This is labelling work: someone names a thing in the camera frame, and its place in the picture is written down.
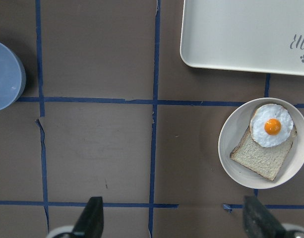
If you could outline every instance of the egg yolk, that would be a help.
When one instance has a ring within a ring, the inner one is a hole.
[[[281,130],[281,123],[277,119],[270,119],[264,125],[264,130],[269,135],[277,135]]]

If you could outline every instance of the toast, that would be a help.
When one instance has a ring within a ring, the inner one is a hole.
[[[273,181],[290,151],[296,135],[297,131],[294,126],[285,142],[265,148],[252,139],[248,127],[239,144],[230,153],[230,159]]]

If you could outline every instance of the light blue bowl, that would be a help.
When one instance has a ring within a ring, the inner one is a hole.
[[[15,102],[26,84],[25,69],[20,59],[0,43],[0,110]]]

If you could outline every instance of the bowl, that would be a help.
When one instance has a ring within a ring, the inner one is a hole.
[[[286,108],[297,129],[297,136],[294,139],[292,148],[273,181],[263,178],[231,160],[229,156],[249,126],[254,111],[258,107],[268,103],[279,104]],[[281,99],[259,98],[247,102],[237,108],[223,125],[218,141],[218,153],[220,162],[227,174],[239,184],[257,189],[279,186],[291,179],[304,164],[304,117],[292,104]]]
[[[0,110],[15,102],[23,93],[26,74],[20,59],[0,43]]]

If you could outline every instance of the white tray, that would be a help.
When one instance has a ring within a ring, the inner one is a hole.
[[[304,0],[184,0],[191,67],[304,75]]]

